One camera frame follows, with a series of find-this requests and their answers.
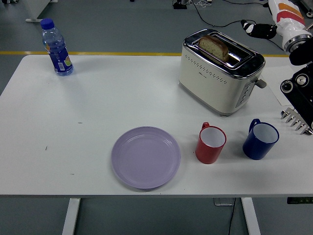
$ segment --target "red cup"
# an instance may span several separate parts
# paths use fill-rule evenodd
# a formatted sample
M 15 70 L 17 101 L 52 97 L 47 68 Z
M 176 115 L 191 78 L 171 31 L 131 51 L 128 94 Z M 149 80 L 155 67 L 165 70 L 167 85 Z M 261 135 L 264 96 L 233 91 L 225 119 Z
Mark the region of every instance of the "red cup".
M 196 156 L 202 163 L 214 163 L 225 143 L 226 135 L 224 131 L 216 126 L 210 126 L 208 122 L 204 122 L 199 134 Z

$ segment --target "blue bottle cap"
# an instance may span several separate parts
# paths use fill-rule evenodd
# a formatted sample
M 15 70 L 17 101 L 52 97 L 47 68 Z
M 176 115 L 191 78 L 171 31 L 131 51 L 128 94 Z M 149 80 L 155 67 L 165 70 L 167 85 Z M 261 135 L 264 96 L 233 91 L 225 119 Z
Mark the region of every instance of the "blue bottle cap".
M 42 29 L 52 29 L 54 27 L 54 22 L 50 18 L 46 18 L 40 21 Z

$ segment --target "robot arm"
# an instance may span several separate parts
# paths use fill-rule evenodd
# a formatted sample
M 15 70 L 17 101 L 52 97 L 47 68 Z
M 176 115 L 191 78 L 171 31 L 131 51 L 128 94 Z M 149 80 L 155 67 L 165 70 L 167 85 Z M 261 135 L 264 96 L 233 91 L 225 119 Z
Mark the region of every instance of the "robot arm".
M 277 26 L 276 32 L 283 37 L 283 49 L 290 54 L 312 37 L 306 29 L 299 8 L 288 0 L 268 0 L 268 6 Z
M 293 65 L 307 66 L 282 82 L 280 90 L 296 110 L 288 108 L 282 113 L 286 122 L 304 127 L 302 134 L 313 134 L 313 38 L 306 29 L 299 8 L 288 0 L 268 0 L 269 9 L 277 26 L 276 32 L 283 37 L 282 46 Z

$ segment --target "blue cup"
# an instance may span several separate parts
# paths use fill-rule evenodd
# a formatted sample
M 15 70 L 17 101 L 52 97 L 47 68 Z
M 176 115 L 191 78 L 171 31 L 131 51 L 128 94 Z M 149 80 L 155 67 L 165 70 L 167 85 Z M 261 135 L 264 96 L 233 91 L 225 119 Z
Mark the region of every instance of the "blue cup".
M 243 151 L 249 158 L 260 160 L 265 157 L 278 140 L 279 133 L 274 126 L 254 119 L 250 124 Z

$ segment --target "yellow floor line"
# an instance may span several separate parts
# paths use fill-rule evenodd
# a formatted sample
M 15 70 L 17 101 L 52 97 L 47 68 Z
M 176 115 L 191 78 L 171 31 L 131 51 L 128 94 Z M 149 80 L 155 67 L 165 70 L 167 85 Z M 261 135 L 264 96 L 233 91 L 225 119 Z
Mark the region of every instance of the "yellow floor line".
M 70 55 L 129 55 L 129 56 L 181 56 L 181 53 L 161 52 L 86 52 L 69 51 Z M 47 55 L 45 51 L 0 51 L 0 55 Z M 288 57 L 288 55 L 263 54 L 264 57 Z

